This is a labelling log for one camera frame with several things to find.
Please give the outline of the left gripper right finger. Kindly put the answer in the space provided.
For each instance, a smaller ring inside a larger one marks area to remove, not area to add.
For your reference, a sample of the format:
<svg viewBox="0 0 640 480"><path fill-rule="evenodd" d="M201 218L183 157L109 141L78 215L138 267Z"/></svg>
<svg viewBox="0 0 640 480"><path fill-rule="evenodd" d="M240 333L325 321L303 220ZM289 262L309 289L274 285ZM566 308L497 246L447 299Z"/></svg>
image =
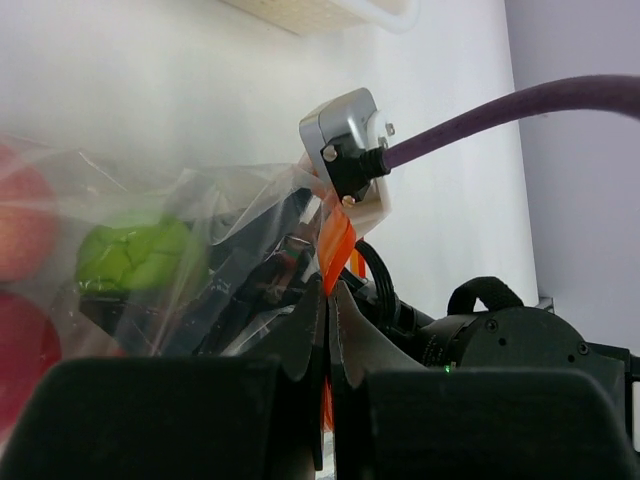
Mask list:
<svg viewBox="0 0 640 480"><path fill-rule="evenodd" d="M329 377L338 479L425 479L426 370L360 312L340 281L328 299Z"/></svg>

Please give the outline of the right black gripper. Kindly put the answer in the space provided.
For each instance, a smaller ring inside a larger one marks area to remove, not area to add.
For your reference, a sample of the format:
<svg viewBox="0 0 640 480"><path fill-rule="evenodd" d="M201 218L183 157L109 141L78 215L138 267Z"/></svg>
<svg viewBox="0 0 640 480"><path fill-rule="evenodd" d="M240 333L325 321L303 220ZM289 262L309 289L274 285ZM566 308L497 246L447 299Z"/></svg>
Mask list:
<svg viewBox="0 0 640 480"><path fill-rule="evenodd" d="M129 356L213 356L265 334L321 278L323 199L306 186L262 191L245 208L215 211L212 197L176 201L173 215L201 236L208 277L197 292L171 286L84 294L79 310Z"/></svg>

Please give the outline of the clear zip top bag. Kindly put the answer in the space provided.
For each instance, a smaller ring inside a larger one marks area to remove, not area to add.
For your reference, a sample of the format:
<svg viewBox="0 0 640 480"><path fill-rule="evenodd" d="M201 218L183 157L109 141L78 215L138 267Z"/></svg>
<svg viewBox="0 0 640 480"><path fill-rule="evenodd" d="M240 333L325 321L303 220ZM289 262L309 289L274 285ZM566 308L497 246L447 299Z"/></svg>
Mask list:
<svg viewBox="0 0 640 480"><path fill-rule="evenodd" d="M184 169L1 140L1 435L76 358L236 354L357 232L307 160Z"/></svg>

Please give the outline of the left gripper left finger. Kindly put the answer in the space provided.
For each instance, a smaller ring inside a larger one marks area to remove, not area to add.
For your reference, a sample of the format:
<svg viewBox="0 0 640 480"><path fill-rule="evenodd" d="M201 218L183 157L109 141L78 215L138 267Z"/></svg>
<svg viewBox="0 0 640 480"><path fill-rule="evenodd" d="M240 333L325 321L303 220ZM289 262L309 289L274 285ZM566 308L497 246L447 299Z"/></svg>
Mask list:
<svg viewBox="0 0 640 480"><path fill-rule="evenodd" d="M221 479L312 479L322 466L325 293L312 281L294 310L239 357L219 392Z"/></svg>

